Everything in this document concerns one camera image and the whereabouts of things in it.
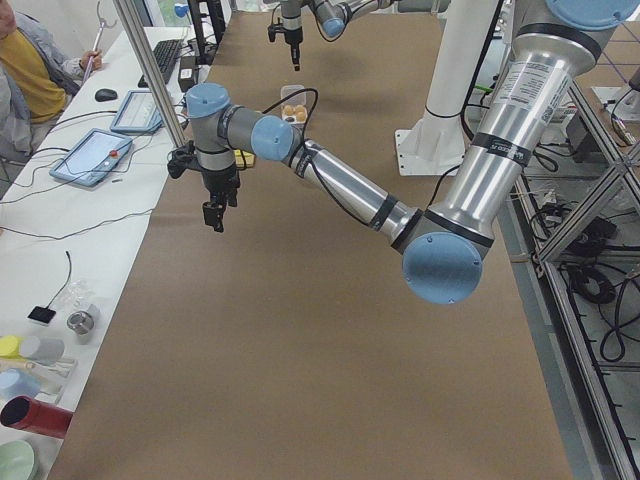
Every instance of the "computer mouse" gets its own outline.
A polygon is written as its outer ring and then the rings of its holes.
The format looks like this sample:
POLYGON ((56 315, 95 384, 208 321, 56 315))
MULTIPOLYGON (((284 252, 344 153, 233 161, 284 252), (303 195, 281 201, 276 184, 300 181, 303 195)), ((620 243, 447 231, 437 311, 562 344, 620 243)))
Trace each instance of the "computer mouse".
POLYGON ((118 98, 118 92, 111 90, 110 88, 101 88, 96 92, 95 97, 98 102, 107 102, 118 98))

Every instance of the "yellow cup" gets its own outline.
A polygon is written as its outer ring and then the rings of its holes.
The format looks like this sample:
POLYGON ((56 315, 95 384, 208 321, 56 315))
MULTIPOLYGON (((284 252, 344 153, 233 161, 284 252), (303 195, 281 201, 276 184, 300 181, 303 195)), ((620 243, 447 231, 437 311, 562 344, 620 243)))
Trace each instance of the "yellow cup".
POLYGON ((16 335, 7 335, 5 337, 0 337, 0 357, 19 358, 21 343, 22 337, 17 337, 16 335))

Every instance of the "red cup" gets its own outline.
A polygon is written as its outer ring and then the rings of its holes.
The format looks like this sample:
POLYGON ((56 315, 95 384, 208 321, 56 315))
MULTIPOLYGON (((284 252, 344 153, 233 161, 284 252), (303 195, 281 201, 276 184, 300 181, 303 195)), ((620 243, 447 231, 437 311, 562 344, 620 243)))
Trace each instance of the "red cup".
POLYGON ((15 397, 0 412, 5 427, 64 438, 73 412, 26 396, 15 397))

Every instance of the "keyboard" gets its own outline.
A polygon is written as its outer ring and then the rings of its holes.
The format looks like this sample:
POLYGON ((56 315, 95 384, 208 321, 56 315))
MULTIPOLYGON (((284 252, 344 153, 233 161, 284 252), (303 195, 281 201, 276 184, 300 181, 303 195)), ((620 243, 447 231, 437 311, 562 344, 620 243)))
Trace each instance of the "keyboard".
MULTIPOLYGON (((160 73, 162 73, 164 83, 168 83, 171 78, 173 67, 175 67, 176 62, 178 61, 181 47, 182 40, 172 39, 159 41, 153 49, 153 56, 156 58, 156 63, 160 68, 160 73)), ((138 87, 146 88, 148 86, 149 85, 144 79, 144 75, 142 75, 138 82, 138 87)))

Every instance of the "white cylinder column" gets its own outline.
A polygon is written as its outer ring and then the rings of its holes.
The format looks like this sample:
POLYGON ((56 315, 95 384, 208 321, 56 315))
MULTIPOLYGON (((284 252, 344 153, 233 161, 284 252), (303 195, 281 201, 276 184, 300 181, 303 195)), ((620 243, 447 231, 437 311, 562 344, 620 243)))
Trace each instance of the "white cylinder column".
POLYGON ((453 0, 423 117, 396 131, 400 175, 441 175, 462 162, 464 105, 499 0, 453 0))

